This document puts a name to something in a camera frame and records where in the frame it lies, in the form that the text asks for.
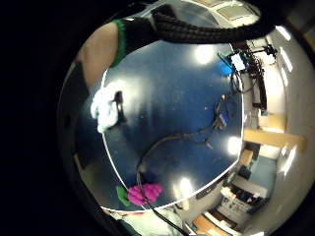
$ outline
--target person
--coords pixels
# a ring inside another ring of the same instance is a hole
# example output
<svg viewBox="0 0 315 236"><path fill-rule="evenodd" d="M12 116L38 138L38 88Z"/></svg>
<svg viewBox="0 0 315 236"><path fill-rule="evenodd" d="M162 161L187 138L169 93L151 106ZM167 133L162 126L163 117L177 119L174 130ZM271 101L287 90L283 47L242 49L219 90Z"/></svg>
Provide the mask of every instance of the person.
<svg viewBox="0 0 315 236"><path fill-rule="evenodd" d="M83 66L84 78L90 89L115 60L118 49L118 27L111 22L97 30L80 49L77 61Z"/></svg>
<svg viewBox="0 0 315 236"><path fill-rule="evenodd" d="M152 12L176 18L168 4ZM148 18L117 19L96 29L76 58L83 65L88 88L101 78L106 69L118 65L126 55L159 39L153 19Z"/></svg>

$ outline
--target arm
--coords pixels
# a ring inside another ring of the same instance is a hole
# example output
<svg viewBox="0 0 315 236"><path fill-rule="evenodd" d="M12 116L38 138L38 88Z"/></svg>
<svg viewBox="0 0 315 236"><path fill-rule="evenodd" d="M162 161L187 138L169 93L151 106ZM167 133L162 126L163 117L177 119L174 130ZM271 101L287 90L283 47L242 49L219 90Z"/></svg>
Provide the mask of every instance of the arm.
<svg viewBox="0 0 315 236"><path fill-rule="evenodd" d="M84 77L90 89L115 60L118 48L118 28L115 23L98 28L85 42L78 54Z"/></svg>

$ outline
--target white cloth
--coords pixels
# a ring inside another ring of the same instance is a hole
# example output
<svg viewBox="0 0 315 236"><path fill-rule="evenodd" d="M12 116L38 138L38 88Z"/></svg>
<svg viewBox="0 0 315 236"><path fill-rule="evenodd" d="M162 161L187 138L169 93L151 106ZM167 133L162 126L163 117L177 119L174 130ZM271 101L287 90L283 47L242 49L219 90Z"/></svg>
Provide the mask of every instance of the white cloth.
<svg viewBox="0 0 315 236"><path fill-rule="evenodd" d="M109 84L105 88L100 88L94 95L91 104L91 115L94 119L97 119L99 133L105 132L118 121L118 109L114 101L116 93L117 86Z"/></svg>
<svg viewBox="0 0 315 236"><path fill-rule="evenodd" d="M182 228L182 220L175 212L167 208L157 209L157 211ZM115 212L111 216L115 219L124 220L142 236L181 236L180 232L156 216L152 210L142 214L127 214L124 216Z"/></svg>

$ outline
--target black hose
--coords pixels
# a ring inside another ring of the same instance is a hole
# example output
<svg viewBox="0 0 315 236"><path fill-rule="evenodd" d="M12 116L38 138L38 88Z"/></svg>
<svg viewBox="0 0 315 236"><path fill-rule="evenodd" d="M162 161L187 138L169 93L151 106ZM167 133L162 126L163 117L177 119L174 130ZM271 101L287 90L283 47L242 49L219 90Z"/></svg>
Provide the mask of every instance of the black hose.
<svg viewBox="0 0 315 236"><path fill-rule="evenodd" d="M261 9L260 19L252 25L231 29L197 27L159 10L152 10L157 34L164 40L176 43L231 43L265 36L274 29L267 10Z"/></svg>

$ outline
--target pink object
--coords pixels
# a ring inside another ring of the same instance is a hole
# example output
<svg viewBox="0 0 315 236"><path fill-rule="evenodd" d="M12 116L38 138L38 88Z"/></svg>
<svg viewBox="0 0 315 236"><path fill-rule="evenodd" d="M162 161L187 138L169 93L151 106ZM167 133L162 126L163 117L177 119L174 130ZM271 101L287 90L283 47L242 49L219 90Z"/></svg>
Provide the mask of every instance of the pink object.
<svg viewBox="0 0 315 236"><path fill-rule="evenodd" d="M143 184L142 187L149 203L154 202L162 191L161 184ZM138 185L129 188L128 199L135 205L143 205L146 202L142 197L141 189Z"/></svg>

